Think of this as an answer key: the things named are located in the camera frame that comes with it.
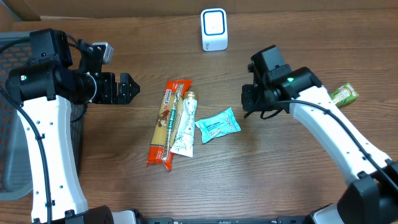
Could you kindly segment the teal wet wipes packet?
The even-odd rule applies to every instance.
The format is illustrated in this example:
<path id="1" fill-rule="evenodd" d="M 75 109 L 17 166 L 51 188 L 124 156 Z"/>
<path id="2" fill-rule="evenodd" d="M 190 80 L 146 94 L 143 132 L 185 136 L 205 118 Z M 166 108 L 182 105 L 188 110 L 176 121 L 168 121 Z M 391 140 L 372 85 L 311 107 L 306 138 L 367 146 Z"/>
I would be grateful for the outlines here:
<path id="1" fill-rule="evenodd" d="M 195 125 L 201 131 L 201 141 L 203 144 L 206 144 L 214 138 L 241 131 L 241 127 L 236 121 L 232 107 L 229 107 L 218 115 L 198 120 L 195 122 Z"/>

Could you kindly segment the red spaghetti packet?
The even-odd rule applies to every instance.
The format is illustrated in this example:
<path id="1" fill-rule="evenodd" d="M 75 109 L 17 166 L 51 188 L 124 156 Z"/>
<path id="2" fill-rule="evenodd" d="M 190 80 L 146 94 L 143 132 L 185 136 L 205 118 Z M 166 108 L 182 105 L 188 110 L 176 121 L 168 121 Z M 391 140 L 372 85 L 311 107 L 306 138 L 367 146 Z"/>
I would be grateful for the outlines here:
<path id="1" fill-rule="evenodd" d="M 168 171 L 171 171 L 174 156 L 171 148 L 180 125 L 184 94 L 189 90 L 192 83 L 191 80 L 167 81 L 146 166 L 163 164 Z"/>

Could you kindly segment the white tube gold cap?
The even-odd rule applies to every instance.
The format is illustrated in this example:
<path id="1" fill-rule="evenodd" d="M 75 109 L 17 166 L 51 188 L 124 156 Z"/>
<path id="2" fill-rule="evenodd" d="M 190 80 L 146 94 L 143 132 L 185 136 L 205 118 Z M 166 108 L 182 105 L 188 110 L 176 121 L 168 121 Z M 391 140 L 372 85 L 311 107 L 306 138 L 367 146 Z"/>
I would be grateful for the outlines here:
<path id="1" fill-rule="evenodd" d="M 194 91 L 187 91 L 182 104 L 180 124 L 171 148 L 174 154 L 193 157 L 197 104 L 197 94 Z"/>

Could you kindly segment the green snack packet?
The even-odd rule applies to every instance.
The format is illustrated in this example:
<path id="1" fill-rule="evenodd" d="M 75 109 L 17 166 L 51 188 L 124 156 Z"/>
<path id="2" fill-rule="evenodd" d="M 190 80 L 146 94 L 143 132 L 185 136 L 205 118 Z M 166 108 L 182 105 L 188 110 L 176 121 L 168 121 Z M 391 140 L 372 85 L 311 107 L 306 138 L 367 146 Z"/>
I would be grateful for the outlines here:
<path id="1" fill-rule="evenodd" d="M 335 91 L 330 93 L 332 102 L 338 107 L 348 105 L 355 101 L 359 93 L 353 88 L 351 83 L 345 83 L 344 85 L 337 88 Z"/>

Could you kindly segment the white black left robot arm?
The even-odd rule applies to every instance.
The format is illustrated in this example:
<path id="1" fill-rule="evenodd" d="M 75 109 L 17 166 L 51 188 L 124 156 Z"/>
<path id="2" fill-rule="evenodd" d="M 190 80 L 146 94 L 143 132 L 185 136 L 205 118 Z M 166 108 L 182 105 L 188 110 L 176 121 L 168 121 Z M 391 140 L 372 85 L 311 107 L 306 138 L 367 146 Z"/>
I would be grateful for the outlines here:
<path id="1" fill-rule="evenodd" d="M 29 150 L 33 223 L 136 223 L 134 210 L 90 208 L 76 171 L 72 108 L 90 103 L 126 105 L 139 93 L 130 74 L 104 72 L 113 48 L 89 43 L 54 29 L 36 30 L 10 41 L 29 43 L 32 55 L 9 72 L 1 94 L 19 115 Z"/>

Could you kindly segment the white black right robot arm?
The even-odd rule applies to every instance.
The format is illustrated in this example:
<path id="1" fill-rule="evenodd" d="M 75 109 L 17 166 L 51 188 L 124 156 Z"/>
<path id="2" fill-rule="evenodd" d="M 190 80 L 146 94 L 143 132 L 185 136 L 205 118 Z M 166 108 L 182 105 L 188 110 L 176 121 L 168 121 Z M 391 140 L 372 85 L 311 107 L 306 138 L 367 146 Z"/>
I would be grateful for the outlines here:
<path id="1" fill-rule="evenodd" d="M 307 67 L 292 70 L 276 45 L 251 57 L 253 83 L 243 85 L 247 115 L 281 111 L 301 122 L 342 173 L 347 189 L 337 203 L 315 210 L 299 223 L 393 223 L 397 221 L 397 162 L 371 144 L 335 105 Z"/>

